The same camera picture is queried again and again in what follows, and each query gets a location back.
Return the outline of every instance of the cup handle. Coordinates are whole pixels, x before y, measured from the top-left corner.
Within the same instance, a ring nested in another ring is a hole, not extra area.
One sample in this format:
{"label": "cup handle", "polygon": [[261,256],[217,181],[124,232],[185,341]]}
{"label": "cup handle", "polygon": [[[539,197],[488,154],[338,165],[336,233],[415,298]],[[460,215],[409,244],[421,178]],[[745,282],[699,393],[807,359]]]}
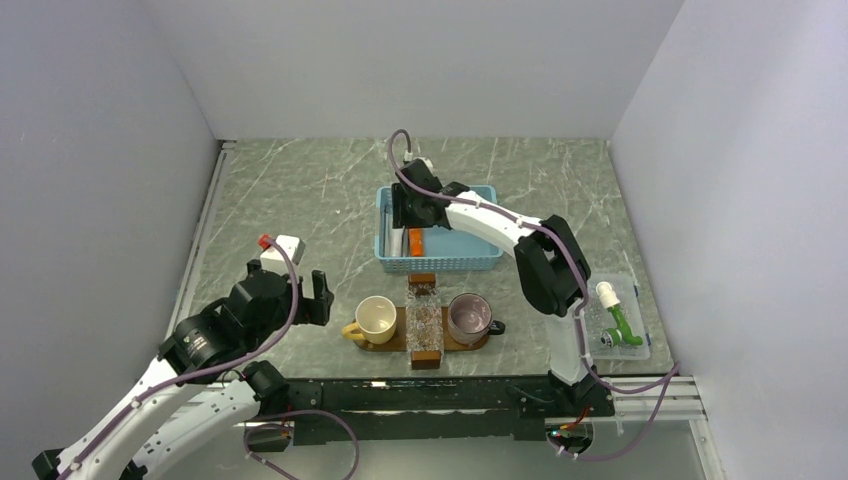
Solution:
{"label": "cup handle", "polygon": [[351,340],[365,340],[365,335],[359,330],[359,324],[354,322],[342,328],[342,336]]}
{"label": "cup handle", "polygon": [[489,327],[489,335],[503,335],[506,333],[506,325],[497,320],[492,321],[492,326]]}

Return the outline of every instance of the plastic container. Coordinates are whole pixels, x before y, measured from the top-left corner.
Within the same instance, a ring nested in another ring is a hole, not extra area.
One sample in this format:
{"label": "plastic container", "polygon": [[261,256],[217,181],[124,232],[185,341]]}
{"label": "plastic container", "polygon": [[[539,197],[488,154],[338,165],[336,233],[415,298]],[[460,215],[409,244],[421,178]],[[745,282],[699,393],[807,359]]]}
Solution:
{"label": "plastic container", "polygon": [[[615,328],[615,320],[595,294],[600,282],[609,282],[621,301],[621,309],[627,318],[627,324],[633,335],[642,337],[642,345],[618,345],[609,348],[601,343],[601,333],[606,328]],[[589,353],[595,360],[647,360],[651,357],[650,339],[645,335],[642,313],[639,311],[639,299],[633,277],[618,273],[592,273],[588,285],[591,299],[586,305],[583,320],[586,324],[586,340]]]}
{"label": "plastic container", "polygon": [[[484,199],[497,203],[494,187],[470,185],[470,188]],[[386,214],[391,212],[391,201],[390,187],[377,189],[379,221],[377,237],[374,239],[374,255],[380,260],[383,270],[388,273],[491,270],[503,255],[503,250],[470,233],[432,227],[424,229],[423,257],[386,256],[385,235],[389,227]]]}

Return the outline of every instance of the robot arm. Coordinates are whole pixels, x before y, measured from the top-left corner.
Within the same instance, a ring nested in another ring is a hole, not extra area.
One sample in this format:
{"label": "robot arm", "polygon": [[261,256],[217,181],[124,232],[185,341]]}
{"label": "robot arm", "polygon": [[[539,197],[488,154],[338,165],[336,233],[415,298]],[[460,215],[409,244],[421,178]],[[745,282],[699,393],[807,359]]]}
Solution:
{"label": "robot arm", "polygon": [[[556,215],[546,220],[525,217],[502,207],[499,207],[502,213],[482,208],[481,205],[491,204],[460,183],[453,182],[443,187],[422,159],[407,162],[401,167],[401,172],[418,187],[465,201],[434,199],[404,182],[395,183],[392,185],[392,226],[456,229],[507,252],[515,259],[521,289],[530,305],[541,313],[556,315],[546,319],[551,342],[551,371],[568,386],[583,382],[588,372],[578,344],[581,336],[574,322],[561,318],[580,298],[579,284],[553,242],[541,232],[526,226],[542,225],[554,232],[586,281],[591,274],[589,265],[565,220]],[[587,359],[586,363],[591,368],[591,359]]]}
{"label": "robot arm", "polygon": [[[286,251],[289,258],[297,262],[303,251],[300,239],[281,236],[277,238],[276,243]],[[277,273],[287,271],[281,266],[282,262],[279,253],[266,251],[258,261],[248,263],[247,277],[233,286],[229,297],[216,300],[197,315],[179,322],[172,335],[159,347],[159,355],[150,362],[142,378],[109,414],[70,447],[42,452],[33,460],[32,465],[38,478],[147,478],[144,477],[147,469],[131,459],[145,462],[145,466],[156,465],[157,470],[161,472],[162,466],[172,463],[169,460],[170,453],[176,454],[177,450],[182,451],[194,445],[197,438],[195,433],[191,433],[192,428],[188,429],[187,436],[171,434],[167,440],[173,446],[162,446],[162,449],[151,448],[156,446],[156,441],[162,440],[151,440],[153,443],[149,445],[148,439],[156,436],[164,438],[163,432],[176,433],[176,426],[165,429],[162,425],[177,409],[203,391],[206,385],[214,382],[220,373],[171,385],[148,396],[144,401],[139,401],[138,398],[145,393],[149,395],[148,390],[151,387],[174,380],[178,376],[241,358],[257,350],[279,330],[286,323],[293,302],[291,279],[287,273]],[[297,279],[298,287],[301,281],[301,278]],[[297,311],[294,312],[292,322],[295,325],[308,323],[323,326],[330,319],[330,307],[334,297],[327,288],[324,273],[313,271],[312,283],[314,298],[303,298],[303,289],[297,289]],[[233,399],[237,396],[241,399],[243,394],[241,391],[233,392],[232,396]],[[237,417],[251,412],[255,415],[253,404],[261,397],[258,393],[255,393],[254,397],[254,402],[240,400],[240,403],[228,404],[228,408]],[[127,410],[127,405],[132,406],[132,409]],[[213,417],[222,413],[215,412],[216,408],[218,407],[209,407]],[[222,423],[217,419],[201,421],[206,418],[204,415],[208,414],[204,410],[200,408],[195,413],[194,420],[199,422],[198,433],[202,433],[204,428],[218,428],[218,424]],[[119,417],[121,412],[125,413],[123,418]],[[97,436],[103,438],[95,441]],[[144,453],[139,455],[137,452],[142,448],[145,449]],[[83,455],[85,460],[75,460],[86,449],[87,455]]]}

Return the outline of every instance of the gray marble tabletop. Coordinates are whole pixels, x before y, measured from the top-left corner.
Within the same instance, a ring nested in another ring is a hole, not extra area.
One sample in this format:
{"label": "gray marble tabletop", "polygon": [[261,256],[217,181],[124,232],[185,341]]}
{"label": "gray marble tabletop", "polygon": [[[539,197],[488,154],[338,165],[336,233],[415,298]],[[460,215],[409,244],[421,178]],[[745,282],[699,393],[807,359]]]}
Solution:
{"label": "gray marble tabletop", "polygon": [[[396,152],[402,153],[398,142]],[[593,273],[625,273],[639,286],[651,357],[598,361],[601,374],[664,374],[671,353],[603,140],[554,138],[422,138],[443,182],[489,184],[498,203],[546,218],[558,214],[574,231]],[[215,214],[192,311],[227,295],[245,263],[258,256],[262,233],[306,242],[299,271],[327,273],[336,295],[326,327],[298,326],[265,358],[289,377],[386,377],[541,374],[548,369],[544,315],[524,300],[515,263],[506,255],[486,272],[440,273],[444,302],[462,292],[486,297],[506,335],[473,352],[447,352],[439,370],[412,371],[405,353],[373,353],[342,338],[358,303],[384,295],[405,304],[406,277],[383,272],[374,256],[378,187],[391,183],[386,142],[371,138],[239,141]],[[311,285],[307,282],[307,292]]]}

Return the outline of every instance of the white wall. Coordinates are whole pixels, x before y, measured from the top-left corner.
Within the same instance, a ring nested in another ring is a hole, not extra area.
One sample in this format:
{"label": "white wall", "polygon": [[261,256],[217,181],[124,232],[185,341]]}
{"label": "white wall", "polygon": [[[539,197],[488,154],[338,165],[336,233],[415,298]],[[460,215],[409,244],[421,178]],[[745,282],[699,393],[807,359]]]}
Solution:
{"label": "white wall", "polygon": [[126,392],[168,325],[216,142],[138,0],[0,6],[0,477]]}
{"label": "white wall", "polygon": [[682,0],[144,0],[218,138],[612,134]]}
{"label": "white wall", "polygon": [[613,137],[730,478],[844,478],[848,6],[688,0]]}

